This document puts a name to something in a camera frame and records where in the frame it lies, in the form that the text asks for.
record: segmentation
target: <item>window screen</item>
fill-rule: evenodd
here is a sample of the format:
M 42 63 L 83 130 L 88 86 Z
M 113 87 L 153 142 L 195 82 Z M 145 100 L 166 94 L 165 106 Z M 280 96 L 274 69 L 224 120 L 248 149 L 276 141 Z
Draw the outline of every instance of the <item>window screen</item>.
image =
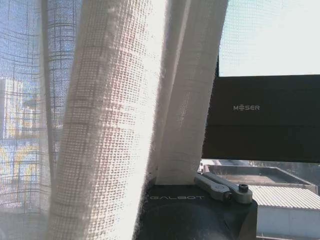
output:
M 320 74 L 319 0 L 229 0 L 219 76 Z

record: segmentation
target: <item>screw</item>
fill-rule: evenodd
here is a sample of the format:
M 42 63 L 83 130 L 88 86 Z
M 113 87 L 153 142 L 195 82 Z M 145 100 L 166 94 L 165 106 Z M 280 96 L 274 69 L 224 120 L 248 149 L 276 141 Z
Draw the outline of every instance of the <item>screw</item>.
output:
M 249 190 L 249 187 L 247 184 L 239 184 L 239 192 L 240 193 L 247 193 Z

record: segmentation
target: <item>sheer curtain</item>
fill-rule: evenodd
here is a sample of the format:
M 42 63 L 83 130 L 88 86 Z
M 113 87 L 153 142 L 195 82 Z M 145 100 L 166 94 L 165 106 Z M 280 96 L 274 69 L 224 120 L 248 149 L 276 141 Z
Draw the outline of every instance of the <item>sheer curtain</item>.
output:
M 0 240 L 131 239 L 190 184 L 227 2 L 0 0 Z

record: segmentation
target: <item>corrugated metal roof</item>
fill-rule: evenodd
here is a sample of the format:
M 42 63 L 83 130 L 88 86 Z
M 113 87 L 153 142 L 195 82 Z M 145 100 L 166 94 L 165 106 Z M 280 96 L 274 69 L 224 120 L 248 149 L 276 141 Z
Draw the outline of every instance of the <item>corrugated metal roof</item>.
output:
M 320 196 L 308 189 L 255 185 L 249 188 L 259 206 L 320 210 Z

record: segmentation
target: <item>metal clamp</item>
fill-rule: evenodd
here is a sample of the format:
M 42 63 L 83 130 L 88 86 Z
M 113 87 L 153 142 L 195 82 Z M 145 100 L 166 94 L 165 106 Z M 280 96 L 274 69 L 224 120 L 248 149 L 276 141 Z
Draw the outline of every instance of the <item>metal clamp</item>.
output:
M 252 191 L 248 185 L 236 185 L 212 172 L 205 172 L 202 175 L 197 173 L 194 183 L 208 192 L 215 200 L 225 202 L 232 196 L 240 204 L 250 204 L 252 202 Z

